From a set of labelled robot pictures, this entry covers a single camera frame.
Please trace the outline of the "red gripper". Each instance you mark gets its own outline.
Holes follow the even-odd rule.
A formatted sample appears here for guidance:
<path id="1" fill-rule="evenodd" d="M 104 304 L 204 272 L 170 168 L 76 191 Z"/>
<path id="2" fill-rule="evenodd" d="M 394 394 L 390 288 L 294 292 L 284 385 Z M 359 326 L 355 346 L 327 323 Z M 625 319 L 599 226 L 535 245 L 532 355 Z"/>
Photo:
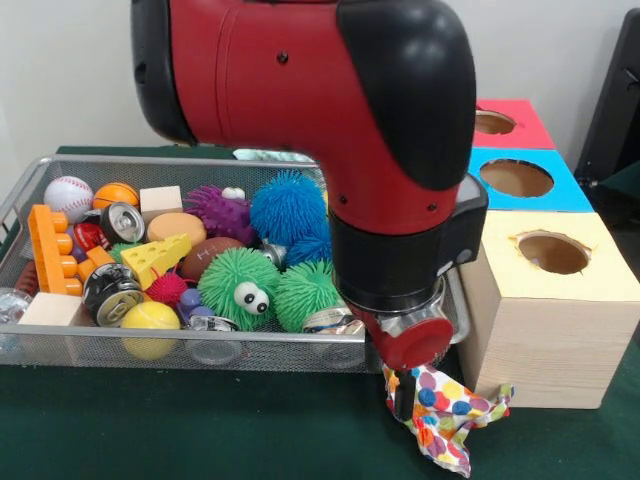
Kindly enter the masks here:
<path id="1" fill-rule="evenodd" d="M 453 337 L 453 324 L 441 309 L 442 298 L 440 290 L 422 305 L 398 312 L 374 312 L 350 304 L 351 312 L 364 323 L 383 363 L 394 369 L 398 385 L 393 409 L 401 422 L 413 417 L 416 378 L 410 370 L 432 363 L 447 350 Z"/>

